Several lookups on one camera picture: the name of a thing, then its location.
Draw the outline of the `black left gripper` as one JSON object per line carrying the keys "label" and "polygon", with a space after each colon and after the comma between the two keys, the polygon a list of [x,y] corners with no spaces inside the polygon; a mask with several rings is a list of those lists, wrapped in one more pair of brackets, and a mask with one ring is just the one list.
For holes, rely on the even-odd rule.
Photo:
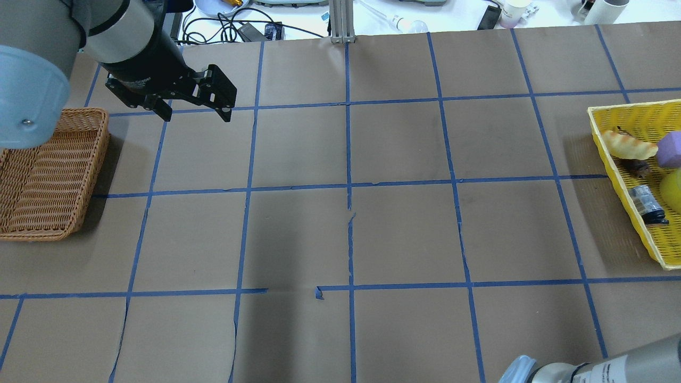
{"label": "black left gripper", "polygon": [[158,73],[136,81],[123,81],[110,73],[105,87],[127,107],[143,107],[165,122],[172,120],[169,101],[181,100],[212,109],[229,123],[237,97],[236,85],[216,64],[200,72],[185,68],[179,73]]}

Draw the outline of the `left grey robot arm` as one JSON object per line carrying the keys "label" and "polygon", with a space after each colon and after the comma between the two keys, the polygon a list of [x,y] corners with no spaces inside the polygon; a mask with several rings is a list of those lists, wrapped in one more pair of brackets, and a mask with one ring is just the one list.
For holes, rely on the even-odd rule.
{"label": "left grey robot arm", "polygon": [[108,73],[105,85],[124,105],[172,119],[170,100],[209,107],[231,121],[237,89],[209,64],[197,72],[163,30],[166,14],[192,1],[2,1],[2,148],[43,145],[71,93],[79,51]]}

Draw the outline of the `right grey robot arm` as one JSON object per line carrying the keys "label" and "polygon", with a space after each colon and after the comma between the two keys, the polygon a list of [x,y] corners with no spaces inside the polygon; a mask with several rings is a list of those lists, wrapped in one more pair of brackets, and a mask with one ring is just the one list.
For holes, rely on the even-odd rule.
{"label": "right grey robot arm", "polygon": [[521,355],[500,382],[679,382],[680,335],[669,336],[596,363],[540,365]]}

